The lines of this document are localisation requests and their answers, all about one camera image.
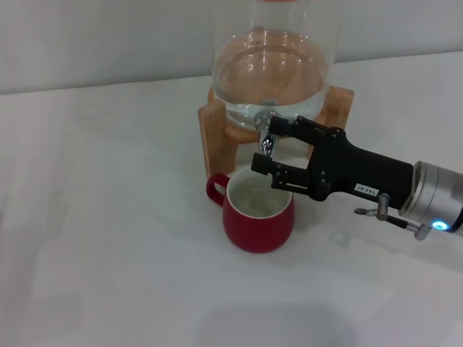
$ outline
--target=blue led light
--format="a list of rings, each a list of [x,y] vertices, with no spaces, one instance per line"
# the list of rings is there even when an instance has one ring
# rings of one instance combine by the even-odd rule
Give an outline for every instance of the blue led light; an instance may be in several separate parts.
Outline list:
[[[433,228],[435,228],[437,230],[447,230],[449,228],[449,226],[447,224],[445,224],[444,222],[438,220],[438,221],[433,223]]]

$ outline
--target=metal spigot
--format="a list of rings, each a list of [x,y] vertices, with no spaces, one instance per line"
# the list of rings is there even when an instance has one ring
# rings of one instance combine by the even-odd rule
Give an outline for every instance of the metal spigot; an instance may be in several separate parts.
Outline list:
[[[259,153],[268,157],[272,156],[278,140],[276,135],[268,132],[273,116],[280,117],[278,112],[269,108],[260,111],[254,117],[254,125],[259,134]]]

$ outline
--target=white tabletop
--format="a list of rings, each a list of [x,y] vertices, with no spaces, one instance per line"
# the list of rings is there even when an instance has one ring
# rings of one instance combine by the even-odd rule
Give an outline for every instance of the white tabletop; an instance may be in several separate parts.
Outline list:
[[[210,83],[0,97],[0,345],[460,347],[463,238],[420,243],[335,194],[297,197],[277,252],[230,244],[205,195]],[[355,145],[463,171],[463,53],[338,64],[333,84],[356,92]]]

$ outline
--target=water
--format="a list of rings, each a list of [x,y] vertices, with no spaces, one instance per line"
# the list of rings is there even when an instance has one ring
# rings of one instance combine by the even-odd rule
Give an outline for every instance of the water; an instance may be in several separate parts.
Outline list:
[[[216,57],[214,92],[234,123],[254,129],[264,105],[282,116],[314,119],[328,88],[322,50],[301,35],[257,30],[229,41]]]
[[[289,193],[271,188],[271,181],[252,177],[240,182],[230,191],[230,201],[235,208],[255,218],[266,218],[280,213],[289,202]]]

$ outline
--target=white wall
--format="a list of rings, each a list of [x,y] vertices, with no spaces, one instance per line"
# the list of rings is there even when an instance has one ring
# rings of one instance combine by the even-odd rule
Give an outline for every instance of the white wall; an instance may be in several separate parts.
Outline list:
[[[0,93],[207,74],[213,0],[0,0]],[[463,50],[463,0],[342,0],[338,61]]]

